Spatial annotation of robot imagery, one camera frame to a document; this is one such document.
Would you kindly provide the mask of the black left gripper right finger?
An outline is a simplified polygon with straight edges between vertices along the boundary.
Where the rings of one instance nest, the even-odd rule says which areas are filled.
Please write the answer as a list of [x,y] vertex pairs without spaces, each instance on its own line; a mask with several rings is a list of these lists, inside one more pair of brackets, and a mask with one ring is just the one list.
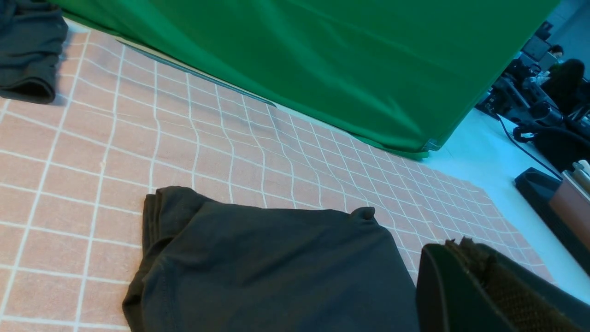
[[476,278],[515,332],[587,332],[589,305],[485,244],[463,238],[445,246]]

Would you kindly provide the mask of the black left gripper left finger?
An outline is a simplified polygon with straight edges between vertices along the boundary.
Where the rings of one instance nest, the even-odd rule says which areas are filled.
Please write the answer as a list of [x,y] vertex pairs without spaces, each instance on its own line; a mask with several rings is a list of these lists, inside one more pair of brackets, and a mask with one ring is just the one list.
[[415,302],[422,332],[516,331],[480,282],[442,244],[422,248]]

